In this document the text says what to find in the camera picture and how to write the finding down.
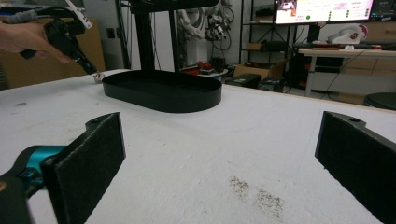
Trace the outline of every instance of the computer screen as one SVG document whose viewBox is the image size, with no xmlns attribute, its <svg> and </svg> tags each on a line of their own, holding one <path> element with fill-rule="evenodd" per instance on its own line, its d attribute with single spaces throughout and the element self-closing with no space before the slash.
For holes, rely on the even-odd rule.
<svg viewBox="0 0 396 224">
<path fill-rule="evenodd" d="M 396 0 L 374 0 L 370 19 L 375 21 L 395 21 Z"/>
<path fill-rule="evenodd" d="M 276 24 L 368 21 L 373 0 L 275 0 Z"/>
</svg>

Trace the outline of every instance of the person's arm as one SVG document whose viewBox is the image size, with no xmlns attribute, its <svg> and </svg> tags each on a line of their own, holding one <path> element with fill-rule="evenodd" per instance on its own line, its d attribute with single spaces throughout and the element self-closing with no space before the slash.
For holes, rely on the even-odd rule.
<svg viewBox="0 0 396 224">
<path fill-rule="evenodd" d="M 36 50 L 35 56 L 43 58 L 48 54 L 61 63 L 69 63 L 70 58 L 53 47 L 47 40 L 45 30 L 39 23 L 5 24 L 0 22 L 0 49 L 9 52 Z"/>
</svg>

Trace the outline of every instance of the small white object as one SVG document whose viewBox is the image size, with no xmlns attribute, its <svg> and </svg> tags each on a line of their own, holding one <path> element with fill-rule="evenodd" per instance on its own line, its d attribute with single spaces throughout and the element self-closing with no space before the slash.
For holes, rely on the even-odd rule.
<svg viewBox="0 0 396 224">
<path fill-rule="evenodd" d="M 354 49 L 355 47 L 353 47 L 352 45 L 346 45 L 345 49 Z"/>
<path fill-rule="evenodd" d="M 93 79 L 95 80 L 95 83 L 100 84 L 102 83 L 102 79 L 105 78 L 105 74 L 104 73 L 94 73 L 91 76 L 93 76 Z"/>
</svg>

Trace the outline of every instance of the stool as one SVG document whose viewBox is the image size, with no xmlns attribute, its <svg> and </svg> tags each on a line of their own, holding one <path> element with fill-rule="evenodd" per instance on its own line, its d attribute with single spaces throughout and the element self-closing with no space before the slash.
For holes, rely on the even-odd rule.
<svg viewBox="0 0 396 224">
<path fill-rule="evenodd" d="M 379 92 L 368 94 L 364 98 L 364 103 L 372 107 L 396 110 L 396 92 Z"/>
</svg>

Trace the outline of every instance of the cardboard box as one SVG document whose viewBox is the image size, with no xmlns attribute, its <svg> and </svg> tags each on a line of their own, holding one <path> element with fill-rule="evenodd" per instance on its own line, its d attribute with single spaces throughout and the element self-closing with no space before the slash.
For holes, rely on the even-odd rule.
<svg viewBox="0 0 396 224">
<path fill-rule="evenodd" d="M 261 50 L 262 43 L 247 43 L 248 50 Z"/>
<path fill-rule="evenodd" d="M 234 67 L 233 76 L 237 77 L 245 73 L 257 74 L 265 77 L 282 77 L 283 68 L 289 59 L 284 59 L 279 63 L 244 63 Z"/>
<path fill-rule="evenodd" d="M 98 22 L 95 19 L 90 19 L 90 21 L 92 21 L 93 27 L 85 34 L 76 35 L 76 37 L 79 46 L 91 63 L 99 71 L 106 71 Z M 39 20 L 39 22 L 47 23 L 49 20 Z M 25 60 L 18 53 L 1 50 L 0 66 L 7 77 L 7 84 L 10 88 L 86 75 L 86 72 L 75 62 L 62 64 L 52 56 L 46 59 Z"/>
</svg>

